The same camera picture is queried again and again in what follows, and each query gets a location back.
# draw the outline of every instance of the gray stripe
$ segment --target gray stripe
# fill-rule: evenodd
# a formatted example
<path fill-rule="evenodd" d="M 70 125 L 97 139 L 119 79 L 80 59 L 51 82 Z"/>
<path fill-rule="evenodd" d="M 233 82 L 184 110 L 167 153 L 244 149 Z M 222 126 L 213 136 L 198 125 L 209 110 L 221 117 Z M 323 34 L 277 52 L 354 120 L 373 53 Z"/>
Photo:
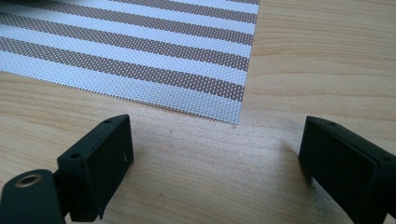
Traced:
<path fill-rule="evenodd" d="M 0 23 L 53 35 L 63 35 L 77 39 L 89 40 L 126 49 L 137 49 L 182 59 L 215 63 L 243 71 L 248 70 L 248 58 L 210 49 L 184 47 L 128 35 L 119 35 L 110 32 L 65 25 L 58 22 L 25 18 L 2 12 L 0 12 Z"/>
<path fill-rule="evenodd" d="M 231 21 L 242 21 L 248 23 L 256 22 L 256 14 L 227 10 L 215 7 L 203 7 L 187 3 L 173 2 L 169 0 L 110 0 L 145 7 L 156 7 L 161 9 L 188 12 L 191 14 L 204 15 L 208 17 L 222 18 Z"/>
<path fill-rule="evenodd" d="M 95 18 L 104 21 L 117 21 L 117 22 L 138 25 L 152 29 L 170 31 L 185 35 L 196 35 L 196 36 L 213 38 L 213 39 L 221 39 L 221 40 L 231 41 L 234 43 L 239 43 L 244 45 L 251 45 L 253 40 L 253 35 L 236 32 L 236 31 L 207 27 L 202 25 L 195 25 L 180 21 L 167 21 L 152 17 L 139 16 L 124 12 L 105 10 L 101 8 L 77 6 L 77 5 L 55 2 L 55 1 L 1 0 L 1 2 L 8 2 L 11 4 L 18 4 L 27 7 L 42 8 L 46 10 Z"/>
<path fill-rule="evenodd" d="M 56 49 L 0 36 L 0 50 L 55 63 L 63 63 L 115 76 L 201 91 L 242 102 L 244 87 L 212 77 L 148 67 L 66 49 Z"/>
<path fill-rule="evenodd" d="M 253 5 L 259 5 L 260 4 L 260 0 L 226 0 L 226 1 L 248 3 L 248 4 L 253 4 Z"/>

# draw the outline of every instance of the white stripe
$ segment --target white stripe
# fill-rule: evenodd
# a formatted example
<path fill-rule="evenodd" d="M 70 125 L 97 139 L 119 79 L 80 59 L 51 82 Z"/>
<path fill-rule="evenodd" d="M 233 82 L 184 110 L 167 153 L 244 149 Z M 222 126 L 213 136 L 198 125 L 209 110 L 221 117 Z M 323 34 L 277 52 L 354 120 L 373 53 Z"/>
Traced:
<path fill-rule="evenodd" d="M 2 31 L 0 36 L 46 45 L 57 49 L 67 49 L 127 63 L 136 63 L 149 67 L 185 72 L 204 77 L 213 77 L 240 85 L 245 84 L 247 72 L 213 63 L 197 62 L 139 50 L 124 49 L 3 24 L 0 24 L 0 30 Z"/>
<path fill-rule="evenodd" d="M 117 77 L 60 63 L 0 51 L 0 70 L 69 87 L 170 107 L 212 119 L 238 123 L 241 103 L 163 84 Z"/>
<path fill-rule="evenodd" d="M 2 7 L 0 7 L 0 12 L 11 13 L 14 15 L 43 21 L 53 21 L 75 26 L 78 25 L 79 27 L 83 28 L 111 32 L 120 35 L 129 35 L 198 49 L 212 49 L 246 58 L 250 56 L 251 50 L 251 46 L 237 44 L 225 40 L 204 38 L 194 35 L 183 35 L 168 31 L 150 29 L 114 21 L 102 21 L 38 8 L 32 9 L 31 7 L 2 4 Z"/>
<path fill-rule="evenodd" d="M 247 3 L 230 2 L 225 0 L 172 0 L 173 2 L 193 4 L 203 7 L 216 7 L 228 9 L 233 11 L 247 12 L 257 14 L 259 5 L 252 5 Z"/>
<path fill-rule="evenodd" d="M 84 7 L 95 7 L 106 10 L 125 12 L 129 14 L 163 19 L 167 21 L 181 21 L 190 24 L 237 31 L 250 35 L 254 34 L 255 24 L 241 22 L 241 21 L 230 21 L 220 18 L 195 15 L 195 14 L 160 9 L 155 7 L 143 7 L 143 6 L 132 5 L 127 3 L 112 2 L 108 0 L 95 0 L 95 1 L 56 0 L 56 1 L 78 5 L 78 6 L 84 6 Z"/>

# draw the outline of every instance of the hole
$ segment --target hole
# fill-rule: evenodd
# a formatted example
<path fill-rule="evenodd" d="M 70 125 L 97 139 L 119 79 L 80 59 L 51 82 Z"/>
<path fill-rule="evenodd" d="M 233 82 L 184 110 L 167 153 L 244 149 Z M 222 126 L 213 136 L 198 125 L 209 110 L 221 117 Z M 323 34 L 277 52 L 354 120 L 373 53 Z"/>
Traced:
<path fill-rule="evenodd" d="M 34 175 L 28 175 L 20 180 L 15 184 L 15 187 L 17 188 L 27 188 L 29 186 L 32 186 L 33 184 L 37 183 L 38 181 L 41 180 L 41 175 L 34 174 Z"/>
<path fill-rule="evenodd" d="M 389 157 L 381 157 L 381 159 L 382 159 L 383 161 L 392 161 L 392 159 L 389 158 Z"/>
<path fill-rule="evenodd" d="M 81 154 L 79 154 L 79 153 L 73 153 L 73 154 L 70 156 L 70 158 L 71 158 L 71 159 L 78 159 L 80 156 L 81 156 Z"/>

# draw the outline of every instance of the light wood tabletop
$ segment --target light wood tabletop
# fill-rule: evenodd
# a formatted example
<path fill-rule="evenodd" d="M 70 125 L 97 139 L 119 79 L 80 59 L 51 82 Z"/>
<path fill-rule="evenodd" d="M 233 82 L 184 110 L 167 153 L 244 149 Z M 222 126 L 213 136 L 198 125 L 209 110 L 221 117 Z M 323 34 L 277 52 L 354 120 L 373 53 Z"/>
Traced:
<path fill-rule="evenodd" d="M 396 1 L 261 0 L 238 125 L 1 73 L 0 185 L 120 114 L 135 161 L 97 223 L 351 223 L 302 173 L 305 117 L 396 154 Z"/>

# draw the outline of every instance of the fabric sample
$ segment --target fabric sample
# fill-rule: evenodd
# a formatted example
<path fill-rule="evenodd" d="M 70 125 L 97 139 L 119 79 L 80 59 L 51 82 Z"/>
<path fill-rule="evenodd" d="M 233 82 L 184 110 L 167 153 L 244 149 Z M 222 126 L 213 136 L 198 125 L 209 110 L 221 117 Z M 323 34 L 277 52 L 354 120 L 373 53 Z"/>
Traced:
<path fill-rule="evenodd" d="M 0 70 L 236 124 L 259 0 L 0 0 Z"/>

